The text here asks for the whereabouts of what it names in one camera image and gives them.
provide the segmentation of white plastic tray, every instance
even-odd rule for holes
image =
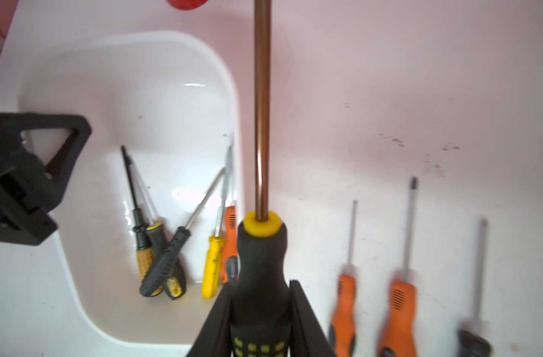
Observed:
[[[78,306],[104,336],[131,345],[188,344],[214,301],[204,300],[195,282],[204,274],[218,194],[182,250],[188,293],[177,302],[164,294],[139,295],[132,203],[120,145],[128,148],[155,209],[174,232],[224,166],[237,106],[223,61],[200,40],[178,32],[52,48],[29,71],[20,111],[81,114],[93,129],[53,216]],[[51,157],[59,137],[59,132],[32,132],[35,152]],[[235,161],[241,187],[242,168]],[[238,210],[242,217],[241,201]]]

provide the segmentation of black and orange handle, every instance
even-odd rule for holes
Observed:
[[[412,325],[416,317],[416,287],[396,280],[389,295],[390,316],[382,333],[378,357],[416,357]]]
[[[228,281],[232,283],[238,280],[238,231],[236,229],[235,206],[226,208],[224,214],[226,225],[226,242],[222,250],[222,284]]]
[[[329,326],[328,340],[337,357],[351,357],[355,351],[355,278],[339,276],[337,295],[337,308]]]

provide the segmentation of white table surface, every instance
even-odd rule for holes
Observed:
[[[484,335],[497,355],[543,355],[543,1],[274,5],[270,206],[290,230],[286,278],[301,281],[322,326],[357,198],[357,351],[373,355],[402,262],[406,187],[418,175],[419,355],[455,354],[482,214],[492,226]],[[251,15],[246,0],[210,0],[190,13],[162,0],[21,0],[0,61],[0,111],[17,110],[22,76],[48,46],[173,29],[227,62],[249,142]],[[245,149],[246,177],[252,154]],[[177,354],[121,347],[92,331],[53,239],[0,244],[0,356]]]

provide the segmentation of black and yellow handle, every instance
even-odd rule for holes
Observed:
[[[146,235],[150,239],[153,246],[154,257],[158,258],[166,251],[168,241],[162,223],[156,223],[147,227]],[[176,260],[172,270],[163,282],[161,290],[164,290],[166,295],[172,300],[178,300],[186,292],[186,275],[184,268],[179,260]]]
[[[190,235],[191,233],[188,229],[182,226],[178,227],[165,251],[154,259],[153,265],[148,269],[145,278],[142,279],[140,293],[143,296],[152,296],[170,277],[178,262],[178,253],[180,253],[180,249],[182,249],[184,243],[190,238]]]
[[[238,226],[242,273],[232,292],[230,332],[237,357],[287,357],[291,296],[283,277],[287,227],[273,212],[266,222],[249,213]]]
[[[140,208],[132,210],[132,215],[135,220],[135,226],[132,228],[137,239],[137,265],[138,272],[140,274],[140,280],[144,279],[146,273],[153,265],[154,262],[154,251],[151,246],[150,239],[146,234],[146,224],[145,220],[142,217],[142,211]],[[157,296],[162,292],[162,289],[156,289],[148,296]]]
[[[137,250],[137,264],[138,272],[140,273],[140,279],[144,279],[146,272],[150,269],[150,266],[153,265],[154,261],[154,252],[153,247],[148,247],[144,250]],[[162,288],[156,290],[152,293],[151,296],[157,296],[162,292]]]

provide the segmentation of phillips screwdriver tip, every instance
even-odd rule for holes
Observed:
[[[418,189],[418,177],[413,176],[412,179],[410,179],[410,189],[411,190]]]

